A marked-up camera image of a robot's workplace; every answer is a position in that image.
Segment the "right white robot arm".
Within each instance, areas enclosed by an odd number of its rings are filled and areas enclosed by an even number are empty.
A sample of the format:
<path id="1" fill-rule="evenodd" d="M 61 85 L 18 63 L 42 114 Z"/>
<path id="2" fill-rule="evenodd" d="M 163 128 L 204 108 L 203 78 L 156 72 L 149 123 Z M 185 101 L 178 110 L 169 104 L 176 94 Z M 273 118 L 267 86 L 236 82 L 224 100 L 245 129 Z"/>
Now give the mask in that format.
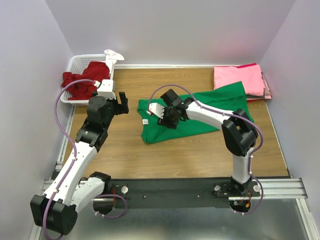
<path id="1" fill-rule="evenodd" d="M 258 138 L 254 123 L 243 109 L 222 110 L 198 101 L 193 95 L 182 99 L 173 89 L 161 97 L 165 105 L 149 103 L 147 110 L 158 117 L 157 124 L 176 129 L 181 121 L 194 120 L 222 131 L 226 148 L 232 154 L 230 192 L 241 196 L 252 181 L 251 158 Z"/>

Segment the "green t shirt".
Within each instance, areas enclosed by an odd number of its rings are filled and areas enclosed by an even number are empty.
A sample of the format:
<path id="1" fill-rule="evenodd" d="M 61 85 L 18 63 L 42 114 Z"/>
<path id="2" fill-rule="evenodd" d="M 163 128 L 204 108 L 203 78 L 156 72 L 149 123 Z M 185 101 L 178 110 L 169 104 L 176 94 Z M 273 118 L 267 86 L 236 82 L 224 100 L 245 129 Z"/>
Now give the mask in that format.
<path id="1" fill-rule="evenodd" d="M 245 88 L 242 82 L 232 83 L 216 90 L 193 93 L 196 100 L 221 110 L 236 111 L 242 109 L 250 117 Z M 195 136 L 218 129 L 197 120 L 180 121 L 176 129 L 170 129 L 157 124 L 157 117 L 147 113 L 148 100 L 138 101 L 137 112 L 142 118 L 142 140 L 147 144 L 155 144 L 167 140 Z"/>

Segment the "aluminium frame rail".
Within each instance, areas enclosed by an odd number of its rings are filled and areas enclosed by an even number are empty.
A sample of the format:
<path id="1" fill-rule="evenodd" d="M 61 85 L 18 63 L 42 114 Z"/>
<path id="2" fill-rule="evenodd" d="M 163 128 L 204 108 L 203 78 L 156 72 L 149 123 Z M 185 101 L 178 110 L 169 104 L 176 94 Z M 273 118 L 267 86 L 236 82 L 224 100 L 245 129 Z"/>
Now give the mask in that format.
<path id="1" fill-rule="evenodd" d="M 317 240 L 319 239 L 319 234 L 317 232 L 317 229 L 314 225 L 312 215 L 309 211 L 308 205 L 307 205 L 307 192 L 304 186 L 304 183 L 302 179 L 300 178 L 291 178 L 291 177 L 252 177 L 252 180 L 256 181 L 260 187 L 260 196 L 259 197 L 253 197 L 251 202 L 253 200 L 257 200 L 258 204 L 261 204 L 265 200 L 287 200 L 287 199 L 294 199 L 296 201 L 299 215 L 302 220 L 303 227 L 305 229 L 307 238 L 309 240 Z M 81 187 L 87 182 L 87 180 L 80 180 L 78 183 L 78 186 Z M 95 197 L 92 199 L 89 203 L 87 203 L 84 208 L 88 205 L 94 205 L 94 200 L 98 199 L 98 197 Z M 237 211 L 233 208 L 227 208 L 230 211 L 234 212 L 238 215 L 247 215 L 250 213 L 243 212 L 243 211 Z M 121 208 L 123 213 L 126 213 L 129 208 Z"/>

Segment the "white plastic laundry basket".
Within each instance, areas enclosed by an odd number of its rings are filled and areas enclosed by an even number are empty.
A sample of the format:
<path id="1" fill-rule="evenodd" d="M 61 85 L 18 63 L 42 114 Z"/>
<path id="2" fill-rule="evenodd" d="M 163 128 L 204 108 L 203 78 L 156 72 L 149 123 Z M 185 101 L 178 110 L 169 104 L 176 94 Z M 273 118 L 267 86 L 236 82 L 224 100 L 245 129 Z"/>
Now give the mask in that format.
<path id="1" fill-rule="evenodd" d="M 67 70 L 65 72 L 71 72 L 72 74 L 82 74 L 83 71 L 88 67 L 90 62 L 103 62 L 105 63 L 105 54 L 81 54 L 75 55 L 71 58 Z M 89 100 L 68 100 L 72 95 L 67 89 L 60 96 L 60 101 L 66 104 L 71 104 L 76 107 L 87 106 Z"/>

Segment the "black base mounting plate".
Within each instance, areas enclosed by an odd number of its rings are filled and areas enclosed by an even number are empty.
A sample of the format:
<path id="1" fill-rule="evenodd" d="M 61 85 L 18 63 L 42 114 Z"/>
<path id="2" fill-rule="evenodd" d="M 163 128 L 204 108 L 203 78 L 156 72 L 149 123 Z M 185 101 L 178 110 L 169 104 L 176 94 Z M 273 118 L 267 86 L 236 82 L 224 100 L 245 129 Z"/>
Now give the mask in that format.
<path id="1" fill-rule="evenodd" d="M 117 209 L 232 208 L 247 213 L 260 186 L 250 179 L 244 186 L 230 177 L 109 179 L 93 202 L 108 213 Z"/>

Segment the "folded shirts stack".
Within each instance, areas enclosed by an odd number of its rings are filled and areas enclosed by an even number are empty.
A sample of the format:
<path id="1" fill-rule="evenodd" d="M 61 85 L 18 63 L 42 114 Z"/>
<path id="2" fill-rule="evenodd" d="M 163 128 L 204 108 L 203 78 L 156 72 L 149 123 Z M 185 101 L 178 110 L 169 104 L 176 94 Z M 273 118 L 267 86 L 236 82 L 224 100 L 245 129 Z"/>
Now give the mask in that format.
<path id="1" fill-rule="evenodd" d="M 238 69 L 241 69 L 241 68 L 248 68 L 248 67 L 256 66 L 256 65 L 257 64 L 254 62 L 254 63 L 244 64 L 244 65 L 239 65 L 239 66 L 236 66 L 236 67 Z M 262 96 L 255 96 L 255 95 L 247 94 L 246 95 L 247 102 L 254 102 L 254 101 L 259 101 L 259 100 L 270 100 L 272 98 L 272 94 L 270 92 L 268 83 L 267 83 L 267 81 L 266 81 L 266 79 L 264 77 L 263 72 L 261 72 L 261 78 L 262 78 L 263 84 L 264 84 L 264 94 Z"/>

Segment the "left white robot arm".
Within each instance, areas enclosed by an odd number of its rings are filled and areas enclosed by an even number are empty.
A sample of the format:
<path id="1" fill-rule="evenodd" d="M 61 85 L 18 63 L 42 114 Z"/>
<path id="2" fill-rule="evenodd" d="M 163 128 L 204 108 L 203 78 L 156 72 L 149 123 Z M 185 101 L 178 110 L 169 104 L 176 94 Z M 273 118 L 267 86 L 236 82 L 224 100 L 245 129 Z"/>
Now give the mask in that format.
<path id="1" fill-rule="evenodd" d="M 128 114 L 128 99 L 124 92 L 119 97 L 108 99 L 101 93 L 93 96 L 87 106 L 87 117 L 79 129 L 73 150 L 63 168 L 42 195 L 34 195 L 30 208 L 34 223 L 48 231 L 57 233 L 58 239 L 68 235 L 74 228 L 80 211 L 94 198 L 107 198 L 114 207 L 117 199 L 112 178 L 94 172 L 87 182 L 78 186 L 88 164 L 95 158 L 108 137 L 108 129 L 114 116 Z"/>

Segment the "white t shirt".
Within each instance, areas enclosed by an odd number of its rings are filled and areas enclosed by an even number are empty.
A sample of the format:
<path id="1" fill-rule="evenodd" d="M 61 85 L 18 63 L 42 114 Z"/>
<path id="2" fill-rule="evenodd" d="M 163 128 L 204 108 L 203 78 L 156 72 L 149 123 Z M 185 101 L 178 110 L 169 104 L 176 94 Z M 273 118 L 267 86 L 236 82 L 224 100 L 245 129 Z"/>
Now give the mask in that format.
<path id="1" fill-rule="evenodd" d="M 124 61 L 125 58 L 120 54 L 111 49 L 106 49 L 105 54 L 105 65 L 109 69 L 109 79 L 113 80 L 112 73 L 114 72 L 114 66 L 117 61 Z"/>

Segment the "pink folded t shirt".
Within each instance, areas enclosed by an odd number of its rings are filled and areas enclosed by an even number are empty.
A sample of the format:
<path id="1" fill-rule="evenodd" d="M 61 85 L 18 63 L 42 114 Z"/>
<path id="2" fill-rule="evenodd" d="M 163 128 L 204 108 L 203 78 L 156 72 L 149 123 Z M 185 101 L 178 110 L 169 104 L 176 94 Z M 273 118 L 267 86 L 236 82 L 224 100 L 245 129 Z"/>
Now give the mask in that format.
<path id="1" fill-rule="evenodd" d="M 238 68 L 236 66 L 215 66 L 213 71 L 214 89 L 242 82 L 245 93 L 252 96 L 263 96 L 265 85 L 259 65 Z"/>

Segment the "dark red t shirt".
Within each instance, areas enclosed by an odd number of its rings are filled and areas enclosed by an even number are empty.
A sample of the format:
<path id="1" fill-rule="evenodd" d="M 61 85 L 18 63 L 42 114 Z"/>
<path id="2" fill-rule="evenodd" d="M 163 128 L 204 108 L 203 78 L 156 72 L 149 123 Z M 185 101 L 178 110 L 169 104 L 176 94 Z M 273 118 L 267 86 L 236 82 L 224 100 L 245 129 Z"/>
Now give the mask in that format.
<path id="1" fill-rule="evenodd" d="M 104 62 L 91 61 L 82 74 L 64 72 L 62 74 L 63 82 L 61 86 L 64 88 L 74 81 L 85 79 L 101 82 L 104 79 L 110 78 L 109 73 L 110 70 Z M 93 85 L 92 82 L 84 81 L 75 83 L 67 89 L 67 91 L 72 95 L 72 97 L 69 97 L 68 100 L 89 100 L 92 97 L 92 93 L 96 90 L 97 88 Z"/>

